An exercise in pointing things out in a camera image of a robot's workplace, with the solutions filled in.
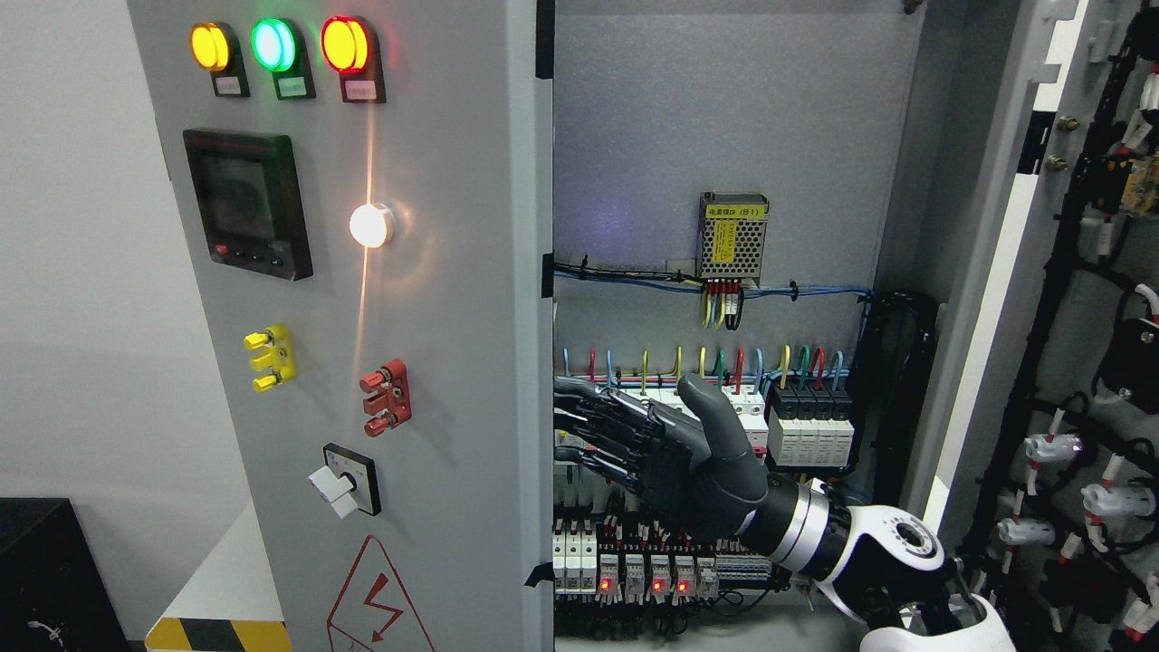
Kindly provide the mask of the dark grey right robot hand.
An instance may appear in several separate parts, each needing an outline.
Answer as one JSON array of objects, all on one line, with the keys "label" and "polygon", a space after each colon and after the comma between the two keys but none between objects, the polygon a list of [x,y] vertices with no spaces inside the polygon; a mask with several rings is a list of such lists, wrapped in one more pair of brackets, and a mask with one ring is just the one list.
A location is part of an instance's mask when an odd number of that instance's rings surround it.
[{"label": "dark grey right robot hand", "polygon": [[679,379],[683,412],[583,379],[557,378],[553,391],[555,428],[596,448],[557,446],[556,461],[612,479],[697,540],[777,548],[799,495],[770,488],[732,404],[706,379]]}]

